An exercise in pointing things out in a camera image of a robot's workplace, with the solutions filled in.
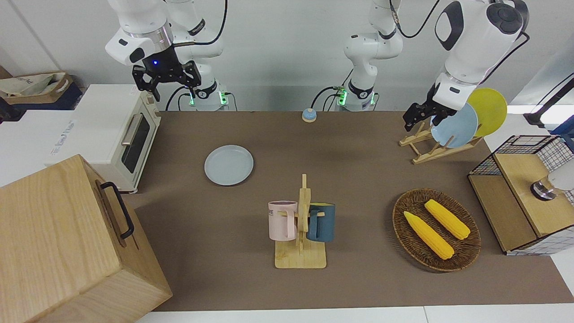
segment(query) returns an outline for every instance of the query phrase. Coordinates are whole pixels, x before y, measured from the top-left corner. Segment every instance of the mug handle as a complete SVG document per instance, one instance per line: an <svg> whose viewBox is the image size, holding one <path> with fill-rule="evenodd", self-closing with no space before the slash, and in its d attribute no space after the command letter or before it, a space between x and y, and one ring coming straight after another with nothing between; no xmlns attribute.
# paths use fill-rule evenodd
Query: mug handle
<svg viewBox="0 0 574 323"><path fill-rule="evenodd" d="M309 212L309 214L311 215L309 217L309 236L312 239L317 239L317 234L318 234L318 223L317 223L317 215L318 215L319 211L318 210L311 210Z"/></svg>
<svg viewBox="0 0 574 323"><path fill-rule="evenodd" d="M287 210L287 239L295 239L295 232L292 228L295 226L295 212Z"/></svg>

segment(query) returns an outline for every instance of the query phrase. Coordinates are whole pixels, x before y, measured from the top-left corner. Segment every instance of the woven tray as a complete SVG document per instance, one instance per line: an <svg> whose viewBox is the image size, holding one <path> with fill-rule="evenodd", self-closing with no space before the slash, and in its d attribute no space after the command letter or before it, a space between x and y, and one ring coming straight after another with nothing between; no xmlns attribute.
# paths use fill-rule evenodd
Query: woven tray
<svg viewBox="0 0 574 323"><path fill-rule="evenodd" d="M458 240L446 230L426 209L424 203L434 199L456 215L470 229L470 235ZM409 211L423 219L441 237L454 248L455 254L448 260L442 260L414 232L403 212ZM456 200L439 191L416 189L404 193L393 208L393 228L398 241L408 254L419 263L441 272L465 269L478 257L480 252L480 233L474 219Z"/></svg>

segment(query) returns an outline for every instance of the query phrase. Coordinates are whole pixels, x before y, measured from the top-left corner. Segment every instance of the blue mug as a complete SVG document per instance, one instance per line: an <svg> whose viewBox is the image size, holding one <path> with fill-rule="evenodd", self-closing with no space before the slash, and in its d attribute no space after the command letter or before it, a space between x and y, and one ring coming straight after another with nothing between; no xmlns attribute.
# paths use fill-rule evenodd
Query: blue mug
<svg viewBox="0 0 574 323"><path fill-rule="evenodd" d="M335 204L311 203L308 221L308 240L317 242L333 241L335 238Z"/></svg>

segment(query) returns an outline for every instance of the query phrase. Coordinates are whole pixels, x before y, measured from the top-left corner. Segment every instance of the corn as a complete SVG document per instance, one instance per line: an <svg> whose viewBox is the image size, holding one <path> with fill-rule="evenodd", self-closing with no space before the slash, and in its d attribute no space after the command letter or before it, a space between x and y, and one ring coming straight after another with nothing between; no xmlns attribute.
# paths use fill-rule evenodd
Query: corn
<svg viewBox="0 0 574 323"><path fill-rule="evenodd" d="M452 212L440 205L440 203L434 199L430 199L425 203L425 208L457 239L466 239L470 234L470 229L466 224L462 223L456 215L452 214Z"/></svg>
<svg viewBox="0 0 574 323"><path fill-rule="evenodd" d="M455 254L455 250L452 249L451 245L449 245L443 237L426 224L423 219L407 211L405 211L405 217L409 222L410 227L413 228L424 243L426 243L441 259L450 259Z"/></svg>

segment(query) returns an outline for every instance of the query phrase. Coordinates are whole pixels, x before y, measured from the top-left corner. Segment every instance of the mug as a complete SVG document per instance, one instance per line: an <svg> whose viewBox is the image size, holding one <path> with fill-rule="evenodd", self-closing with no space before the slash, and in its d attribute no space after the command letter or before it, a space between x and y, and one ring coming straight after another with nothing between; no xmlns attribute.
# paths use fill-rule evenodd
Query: mug
<svg viewBox="0 0 574 323"><path fill-rule="evenodd" d="M294 240L297 234L295 213L297 202L273 201L269 202L269 238L275 241Z"/></svg>
<svg viewBox="0 0 574 323"><path fill-rule="evenodd" d="M308 240L317 242L333 241L335 238L335 204L311 203L308 221Z"/></svg>

